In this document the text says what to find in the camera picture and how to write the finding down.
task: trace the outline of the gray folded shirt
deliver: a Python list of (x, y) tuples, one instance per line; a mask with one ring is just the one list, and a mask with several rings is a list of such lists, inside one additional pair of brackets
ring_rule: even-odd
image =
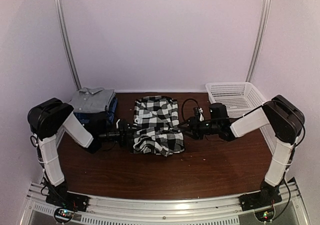
[(84, 87), (74, 93), (69, 104), (75, 113), (95, 114), (107, 111), (115, 95), (114, 89)]

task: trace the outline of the checkered shirt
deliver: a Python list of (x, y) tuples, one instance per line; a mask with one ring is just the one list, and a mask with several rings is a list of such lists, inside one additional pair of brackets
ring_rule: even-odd
[(185, 150), (178, 129), (178, 101), (167, 96), (146, 96), (135, 101), (134, 122), (141, 130), (134, 137), (136, 153), (165, 157)]

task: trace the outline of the white plastic basket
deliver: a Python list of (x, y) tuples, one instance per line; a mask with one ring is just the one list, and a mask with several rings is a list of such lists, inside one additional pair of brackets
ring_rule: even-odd
[(209, 101), (226, 106), (230, 118), (237, 118), (266, 102), (250, 82), (210, 82), (205, 85)]

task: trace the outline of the wooden table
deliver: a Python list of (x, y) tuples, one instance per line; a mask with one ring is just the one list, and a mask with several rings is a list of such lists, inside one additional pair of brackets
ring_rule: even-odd
[[(133, 121), (134, 101), (157, 93), (118, 93), (116, 116)], [(178, 100), (196, 99), (209, 114), (207, 93), (161, 93)], [(185, 105), (185, 117), (196, 105)], [(71, 192), (125, 199), (191, 199), (246, 193), (259, 189), (272, 155), (260, 130), (232, 142), (216, 135), (209, 140), (185, 137), (185, 151), (169, 157), (130, 154), (103, 144), (95, 154), (64, 135), (58, 153)]]

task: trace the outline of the white backdrop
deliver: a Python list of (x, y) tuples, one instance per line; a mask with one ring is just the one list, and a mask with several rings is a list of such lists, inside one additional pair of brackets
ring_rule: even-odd
[(0, 224), (18, 224), (41, 166), (32, 147), (29, 110), (76, 90), (54, 0), (0, 0)]
[(244, 81), (262, 0), (62, 0), (81, 85), (204, 91)]
[(310, 215), (320, 207), (320, 0), (272, 0), (253, 84), (272, 98), (284, 95), (305, 115), (306, 137), (297, 148), (294, 175)]

